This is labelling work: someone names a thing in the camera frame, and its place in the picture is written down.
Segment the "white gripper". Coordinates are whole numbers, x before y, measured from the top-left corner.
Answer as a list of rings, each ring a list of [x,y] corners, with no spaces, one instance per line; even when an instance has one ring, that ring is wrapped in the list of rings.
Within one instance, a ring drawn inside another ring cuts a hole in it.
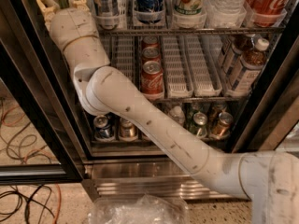
[[[36,0],[36,3],[47,30],[50,30],[50,38],[60,51],[80,38],[99,37],[93,16],[87,12],[87,0],[68,0],[69,6],[73,8],[59,12],[60,7],[54,0]]]

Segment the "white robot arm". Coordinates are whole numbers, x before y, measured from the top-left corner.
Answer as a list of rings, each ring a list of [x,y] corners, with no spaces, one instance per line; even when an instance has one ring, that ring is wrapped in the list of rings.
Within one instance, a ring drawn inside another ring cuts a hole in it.
[[[155,107],[110,64],[86,0],[62,8],[36,0],[50,38],[64,55],[83,108],[131,121],[181,170],[205,187],[252,201],[252,224],[299,224],[299,159],[276,151],[223,153]]]

